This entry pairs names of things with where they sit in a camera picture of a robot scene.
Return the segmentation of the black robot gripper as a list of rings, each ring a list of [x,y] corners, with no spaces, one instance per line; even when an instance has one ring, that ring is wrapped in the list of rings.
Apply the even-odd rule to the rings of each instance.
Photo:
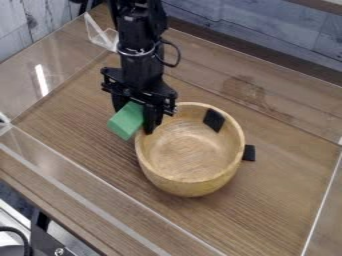
[[[116,112],[132,101],[143,105],[143,128],[149,135],[160,125],[163,115],[175,113],[176,91],[163,80],[164,67],[177,63],[164,62],[164,50],[151,49],[147,52],[117,51],[120,67],[103,67],[104,77],[101,90],[111,94]]]

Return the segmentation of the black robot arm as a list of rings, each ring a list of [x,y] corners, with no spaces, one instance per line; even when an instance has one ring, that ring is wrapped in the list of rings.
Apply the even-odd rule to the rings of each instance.
[[[101,90],[111,94],[115,109],[108,128],[127,140],[137,130],[152,133],[163,117],[175,114],[177,93],[163,75],[179,63],[164,59],[164,47],[172,43],[163,38],[168,19],[161,1],[109,0],[108,7],[120,66],[100,70]]]

